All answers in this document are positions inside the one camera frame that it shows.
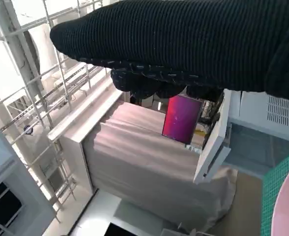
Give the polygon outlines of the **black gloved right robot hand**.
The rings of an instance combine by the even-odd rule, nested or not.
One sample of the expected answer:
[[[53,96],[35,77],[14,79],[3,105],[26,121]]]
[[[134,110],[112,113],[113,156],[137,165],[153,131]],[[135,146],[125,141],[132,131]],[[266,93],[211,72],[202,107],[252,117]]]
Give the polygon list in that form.
[[[185,90],[215,101],[228,89],[289,100],[289,0],[123,0],[57,24],[50,39],[138,99]]]

